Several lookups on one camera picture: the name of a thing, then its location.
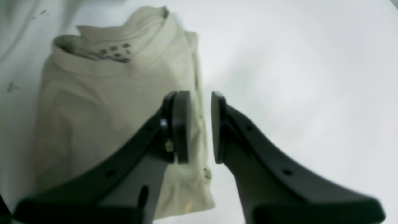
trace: cloth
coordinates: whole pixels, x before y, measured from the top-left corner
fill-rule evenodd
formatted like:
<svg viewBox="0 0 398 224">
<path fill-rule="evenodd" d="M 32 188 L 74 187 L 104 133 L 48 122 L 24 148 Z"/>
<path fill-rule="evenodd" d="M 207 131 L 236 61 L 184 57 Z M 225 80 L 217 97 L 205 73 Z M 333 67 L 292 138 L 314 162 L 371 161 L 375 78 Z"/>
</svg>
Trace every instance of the cloth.
<svg viewBox="0 0 398 224">
<path fill-rule="evenodd" d="M 210 193 L 196 33 L 167 8 L 139 8 L 120 27 L 78 26 L 54 39 L 35 126 L 38 191 L 63 184 L 115 153 L 174 90 L 191 93 L 189 164 L 167 167 L 155 219 L 215 207 Z"/>
</svg>

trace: screw hole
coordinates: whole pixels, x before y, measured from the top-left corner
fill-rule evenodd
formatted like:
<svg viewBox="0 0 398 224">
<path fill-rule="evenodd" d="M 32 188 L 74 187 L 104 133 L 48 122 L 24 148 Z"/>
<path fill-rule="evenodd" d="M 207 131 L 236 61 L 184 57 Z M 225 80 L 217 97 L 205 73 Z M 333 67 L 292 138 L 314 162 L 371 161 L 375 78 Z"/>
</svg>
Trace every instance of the screw hole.
<svg viewBox="0 0 398 224">
<path fill-rule="evenodd" d="M 112 176 L 114 176 L 116 174 L 116 170 L 110 170 L 110 171 L 108 171 L 106 174 L 105 174 L 105 176 L 106 177 L 112 177 Z"/>
<path fill-rule="evenodd" d="M 145 207 L 146 201 L 148 200 L 149 188 L 147 186 L 143 186 L 141 188 L 140 196 L 138 197 L 138 206 L 140 208 Z"/>
<path fill-rule="evenodd" d="M 288 169 L 284 169 L 284 170 L 283 170 L 283 173 L 284 173 L 285 175 L 287 175 L 287 176 L 293 175 L 293 172 L 290 171 L 290 170 L 288 170 Z"/>
</svg>

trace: white background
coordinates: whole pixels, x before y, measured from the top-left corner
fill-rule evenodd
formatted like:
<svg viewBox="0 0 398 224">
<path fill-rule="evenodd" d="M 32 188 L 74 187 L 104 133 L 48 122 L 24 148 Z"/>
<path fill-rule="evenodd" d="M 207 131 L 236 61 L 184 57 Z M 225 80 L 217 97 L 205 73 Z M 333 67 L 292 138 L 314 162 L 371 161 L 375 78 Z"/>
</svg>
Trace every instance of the white background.
<svg viewBox="0 0 398 224">
<path fill-rule="evenodd" d="M 384 224 L 398 223 L 398 10 L 388 0 L 0 0 L 0 193 L 12 209 L 33 188 L 29 146 L 52 39 L 76 25 L 120 26 L 144 5 L 166 5 L 199 34 L 217 204 L 155 224 L 244 223 L 233 175 L 214 162 L 213 90 L 297 162 L 378 198 Z"/>
</svg>

